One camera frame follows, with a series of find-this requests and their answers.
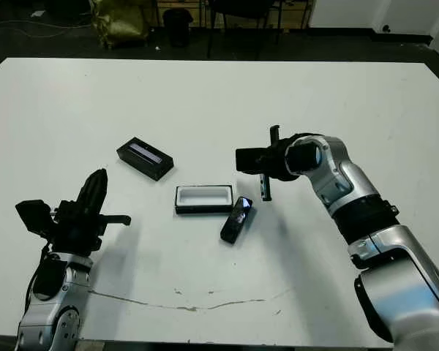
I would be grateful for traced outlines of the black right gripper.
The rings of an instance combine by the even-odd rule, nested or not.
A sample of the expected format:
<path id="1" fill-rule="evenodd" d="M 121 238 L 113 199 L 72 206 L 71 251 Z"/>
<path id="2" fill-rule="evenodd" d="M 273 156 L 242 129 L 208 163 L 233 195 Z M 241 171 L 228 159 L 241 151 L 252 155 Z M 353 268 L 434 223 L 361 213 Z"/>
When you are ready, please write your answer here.
<path id="1" fill-rule="evenodd" d="M 260 194 L 262 201 L 271 201 L 270 178 L 281 181 L 294 181 L 299 175 L 291 174 L 287 169 L 285 152 L 288 147 L 301 137 L 294 134 L 291 137 L 279 139 L 279 125 L 270 128 L 271 145 L 258 159 L 259 165 L 263 166 L 265 173 L 260 174 Z"/>

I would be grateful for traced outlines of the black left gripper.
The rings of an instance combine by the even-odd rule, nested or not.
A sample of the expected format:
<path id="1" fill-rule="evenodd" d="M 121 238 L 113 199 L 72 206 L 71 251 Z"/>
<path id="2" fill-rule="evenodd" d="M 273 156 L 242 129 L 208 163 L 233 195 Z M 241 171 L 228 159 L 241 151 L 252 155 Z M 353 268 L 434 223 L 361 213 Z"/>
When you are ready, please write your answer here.
<path id="1" fill-rule="evenodd" d="M 108 188 L 106 169 L 94 171 L 82 186 L 76 201 L 62 200 L 56 209 L 51 231 L 53 252 L 92 253 L 102 244 L 108 224 L 129 226 L 128 215 L 104 215 L 101 208 Z"/>

